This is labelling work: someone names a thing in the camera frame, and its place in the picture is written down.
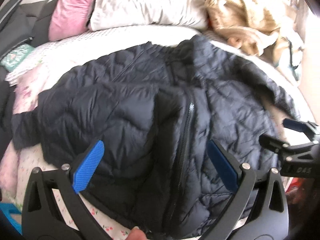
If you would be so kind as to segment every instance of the tan plush fabric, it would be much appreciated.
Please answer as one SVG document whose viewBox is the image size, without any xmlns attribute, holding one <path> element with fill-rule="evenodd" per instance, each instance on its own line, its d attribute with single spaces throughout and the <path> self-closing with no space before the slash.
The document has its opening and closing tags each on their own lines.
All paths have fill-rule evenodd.
<svg viewBox="0 0 320 240">
<path fill-rule="evenodd" d="M 262 55 L 263 49 L 278 38 L 280 19 L 257 0 L 206 0 L 212 27 L 249 55 Z"/>
</svg>

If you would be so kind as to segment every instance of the satin pillow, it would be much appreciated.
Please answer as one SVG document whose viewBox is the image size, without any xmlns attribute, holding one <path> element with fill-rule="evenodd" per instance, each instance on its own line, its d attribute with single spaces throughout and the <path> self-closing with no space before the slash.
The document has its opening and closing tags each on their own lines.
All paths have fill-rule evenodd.
<svg viewBox="0 0 320 240">
<path fill-rule="evenodd" d="M 94 0 L 59 0 L 49 26 L 49 41 L 76 36 L 87 30 Z"/>
</svg>

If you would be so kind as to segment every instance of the white bed sheet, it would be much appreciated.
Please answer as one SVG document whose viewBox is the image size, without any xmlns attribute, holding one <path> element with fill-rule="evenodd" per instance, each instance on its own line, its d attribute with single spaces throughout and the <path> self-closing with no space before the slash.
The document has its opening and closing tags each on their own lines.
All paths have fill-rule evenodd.
<svg viewBox="0 0 320 240">
<path fill-rule="evenodd" d="M 37 80 L 37 78 L 35 78 L 34 82 L 36 82 L 37 87 L 41 87 L 40 89 L 37 88 L 39 91 L 49 89 L 65 72 L 70 70 L 73 66 L 82 65 L 89 60 L 96 59 L 100 56 L 112 53 L 114 51 L 142 44 L 147 41 L 152 41 L 154 44 L 160 44 L 164 46 L 175 46 L 185 39 L 190 39 L 195 34 L 198 34 L 198 32 L 187 27 L 146 25 L 120 27 L 94 33 L 85 33 L 80 36 L 65 39 L 63 41 L 57 41 L 52 47 L 53 49 L 46 50 L 46 52 L 41 55 L 42 64 L 37 65 L 36 69 L 32 70 L 35 71 L 38 76 L 41 76 L 41 80 Z M 253 61 L 278 85 L 284 87 L 286 91 L 295 99 L 295 101 L 299 105 L 302 120 L 314 120 L 311 111 L 308 108 L 308 105 L 305 102 L 300 91 L 297 88 L 293 87 L 272 66 L 256 57 L 245 56 L 239 50 L 223 43 L 216 41 L 212 41 L 212 43 L 215 46 L 222 48 L 223 50 L 233 52 L 241 57 L 245 57 L 248 60 Z M 23 80 L 22 78 L 21 84 L 18 83 L 19 93 L 24 91 L 24 87 L 22 87 L 23 82 L 27 81 Z M 27 85 L 25 84 L 25 87 L 28 87 L 28 89 L 30 89 L 30 87 L 32 88 L 34 86 L 29 83 Z M 28 100 L 25 100 L 25 98 L 19 99 L 19 96 L 21 95 L 17 95 L 17 101 L 24 100 L 24 103 L 15 106 L 16 113 L 29 111 L 31 110 L 30 108 L 33 108 L 35 106 L 32 104 L 34 103 L 36 93 L 29 93 L 30 91 L 27 90 L 25 92 L 26 94 L 31 95 L 32 98 L 29 98 Z M 264 99 L 264 104 L 266 108 L 270 110 L 271 115 L 273 116 L 273 119 L 276 122 L 283 139 L 286 139 L 293 145 L 300 142 L 305 142 L 305 138 L 300 136 L 300 133 L 292 132 L 291 130 L 284 129 L 281 126 L 282 119 L 286 117 L 283 112 L 273 107 L 267 99 Z M 19 208 L 22 208 L 25 189 L 31 170 L 36 166 L 39 166 L 44 171 L 55 169 L 54 166 L 48 165 L 43 160 L 40 145 L 23 149 L 20 152 L 17 194 L 15 198 L 11 198 Z M 68 211 L 65 208 L 60 193 L 58 191 L 55 191 L 54 194 L 66 223 L 69 226 L 76 228 Z M 84 200 L 84 203 L 93 217 L 97 220 L 97 222 L 108 232 L 108 234 L 113 239 L 123 240 L 127 237 L 129 233 L 129 230 L 127 228 L 124 228 L 116 221 L 107 217 L 86 200 Z"/>
</svg>

